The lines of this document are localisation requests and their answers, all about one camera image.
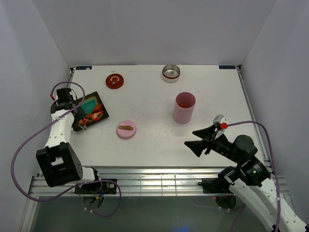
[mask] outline pink lid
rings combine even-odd
[[[129,126],[131,129],[120,129],[121,126]],[[117,134],[122,139],[130,139],[136,134],[136,125],[130,120],[122,121],[117,126]]]

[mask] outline cup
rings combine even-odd
[[[195,97],[192,93],[183,92],[177,95],[173,118],[180,124],[190,122],[195,107]]]

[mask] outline gray wall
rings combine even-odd
[[[69,69],[31,0],[0,0],[0,231],[15,232],[26,198],[13,185],[11,159],[18,146],[50,122],[50,89]],[[16,175],[24,190],[38,171],[36,150],[48,132],[17,158]]]
[[[279,173],[309,223],[309,1],[278,0],[243,64],[255,116],[270,133]]]
[[[242,64],[276,0],[33,0],[67,64]]]

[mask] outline red lid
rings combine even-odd
[[[105,82],[108,88],[117,89],[123,86],[125,81],[122,75],[114,73],[114,74],[109,75],[106,78]]]

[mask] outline tabletop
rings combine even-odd
[[[228,123],[251,120],[237,70],[218,66],[179,65],[180,79],[167,83],[162,79],[164,65],[92,66],[75,70],[72,81],[86,94],[97,91],[109,118],[71,133],[70,144],[83,166],[95,167],[226,167],[236,164],[211,151],[200,158],[184,145],[199,140],[192,131],[212,125],[216,115]],[[124,85],[109,89],[105,79],[121,74]],[[81,90],[71,85],[78,97]],[[172,117],[177,94],[190,92],[196,98],[192,119],[178,124]],[[117,136],[119,122],[131,120],[137,133],[131,139]],[[225,131],[230,142],[240,135],[250,136],[258,148],[256,156],[263,162],[261,148],[252,124],[230,127]]]

